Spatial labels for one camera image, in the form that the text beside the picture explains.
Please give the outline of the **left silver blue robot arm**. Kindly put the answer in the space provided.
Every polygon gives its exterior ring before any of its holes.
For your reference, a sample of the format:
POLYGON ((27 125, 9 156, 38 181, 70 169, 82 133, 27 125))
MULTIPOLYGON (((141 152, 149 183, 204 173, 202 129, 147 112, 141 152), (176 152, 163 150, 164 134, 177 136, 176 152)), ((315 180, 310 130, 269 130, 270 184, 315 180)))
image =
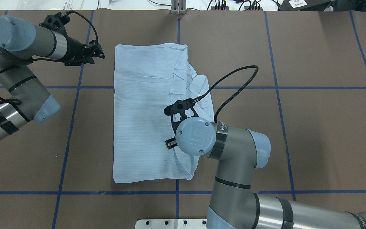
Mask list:
POLYGON ((35 121, 42 123, 61 106, 29 69, 35 61, 65 66, 94 64, 105 58, 98 34, 87 19, 95 39, 83 44, 68 36, 65 25, 74 10, 46 16, 39 25, 9 15, 0 17, 0 141, 35 121))

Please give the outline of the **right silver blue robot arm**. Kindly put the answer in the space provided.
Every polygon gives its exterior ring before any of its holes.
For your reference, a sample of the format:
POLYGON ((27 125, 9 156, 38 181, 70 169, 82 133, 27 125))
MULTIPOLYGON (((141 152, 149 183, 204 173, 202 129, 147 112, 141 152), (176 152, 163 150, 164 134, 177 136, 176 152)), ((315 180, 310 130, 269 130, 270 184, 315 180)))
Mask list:
POLYGON ((198 116, 171 120, 167 148, 218 161, 208 207, 208 229, 366 229, 366 212, 336 211, 250 190, 254 169, 270 157, 269 138, 198 116))

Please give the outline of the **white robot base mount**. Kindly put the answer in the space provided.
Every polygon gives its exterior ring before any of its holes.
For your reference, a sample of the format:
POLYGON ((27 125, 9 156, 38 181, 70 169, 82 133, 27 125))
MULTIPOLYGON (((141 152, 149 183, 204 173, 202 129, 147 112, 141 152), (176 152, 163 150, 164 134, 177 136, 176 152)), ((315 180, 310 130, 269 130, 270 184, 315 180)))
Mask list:
POLYGON ((138 220, 135 229, 206 229, 207 219, 138 220))

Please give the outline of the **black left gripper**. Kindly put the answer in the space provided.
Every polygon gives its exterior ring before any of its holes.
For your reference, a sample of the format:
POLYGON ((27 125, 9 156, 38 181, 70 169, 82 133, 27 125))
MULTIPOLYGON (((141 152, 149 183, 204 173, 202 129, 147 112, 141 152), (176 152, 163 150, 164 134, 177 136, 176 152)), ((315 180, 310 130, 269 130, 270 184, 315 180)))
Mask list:
POLYGON ((78 40, 67 38, 65 66, 94 64, 95 62, 93 58, 105 58, 102 46, 98 41, 90 41, 89 44, 82 44, 78 40))

